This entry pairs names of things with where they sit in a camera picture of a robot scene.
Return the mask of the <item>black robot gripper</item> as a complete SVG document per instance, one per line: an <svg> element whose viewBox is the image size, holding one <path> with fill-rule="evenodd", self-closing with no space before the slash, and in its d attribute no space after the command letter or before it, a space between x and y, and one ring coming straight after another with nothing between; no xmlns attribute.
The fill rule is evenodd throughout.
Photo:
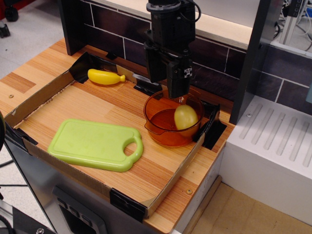
<svg viewBox="0 0 312 234"><path fill-rule="evenodd" d="M167 79L170 98L187 95L193 77L193 62L188 57L189 44L195 40L196 3L149 0L146 9L151 14L144 43L149 80L156 83Z"/></svg>

